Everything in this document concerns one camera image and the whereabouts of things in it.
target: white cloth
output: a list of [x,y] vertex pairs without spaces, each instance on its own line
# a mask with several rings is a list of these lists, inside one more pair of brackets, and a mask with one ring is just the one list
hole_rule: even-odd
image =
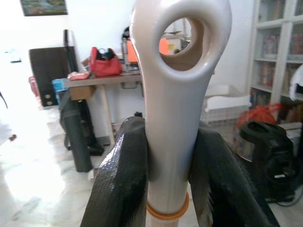
[[298,85],[303,87],[303,65],[297,69],[290,80],[289,97],[293,101],[296,100],[296,90]]

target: red bag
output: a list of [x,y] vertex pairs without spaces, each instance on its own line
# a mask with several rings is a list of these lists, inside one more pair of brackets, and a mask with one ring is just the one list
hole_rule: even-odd
[[278,111],[279,109],[281,109],[281,104],[276,103],[272,105],[266,105],[264,107],[257,106],[255,109],[245,111],[238,118],[237,128],[240,129],[243,124],[252,120],[270,124],[278,124],[272,113]]
[[92,47],[90,72],[96,77],[119,75],[122,72],[122,64],[112,49],[109,48],[107,53],[101,54],[96,47]]

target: cardboard box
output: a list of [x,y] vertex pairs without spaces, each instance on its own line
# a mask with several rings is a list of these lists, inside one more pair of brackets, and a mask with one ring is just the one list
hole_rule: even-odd
[[95,90],[96,86],[80,86],[69,88],[72,100],[90,99]]

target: orange object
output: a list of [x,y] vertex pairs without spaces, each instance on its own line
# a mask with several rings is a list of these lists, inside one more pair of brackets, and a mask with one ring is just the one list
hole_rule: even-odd
[[246,122],[255,120],[258,122],[265,122],[270,124],[278,124],[272,113],[281,109],[281,104],[276,103],[272,105],[266,105],[264,107],[257,106],[256,108],[243,112],[237,121],[237,128],[241,128]]
[[[138,62],[136,52],[131,41],[127,41],[127,57],[129,62]],[[160,39],[159,51],[162,54],[169,54],[169,41],[167,39]]]
[[174,213],[174,214],[162,214],[159,213],[157,211],[155,211],[150,205],[149,203],[147,203],[147,210],[148,212],[155,218],[159,219],[159,220],[164,220],[164,221],[175,221],[175,220],[179,220],[187,211],[189,206],[189,194],[188,192],[186,193],[186,197],[185,197],[185,202],[183,207],[181,208],[181,210],[179,210],[178,212]]

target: orange plastic bag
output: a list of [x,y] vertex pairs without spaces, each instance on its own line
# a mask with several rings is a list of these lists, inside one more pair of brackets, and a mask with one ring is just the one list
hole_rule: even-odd
[[271,104],[264,107],[257,106],[256,108],[243,112],[237,120],[236,126],[238,129],[241,128],[246,122],[255,120],[258,122],[265,122],[270,124],[278,124],[272,113],[281,109],[281,104]]

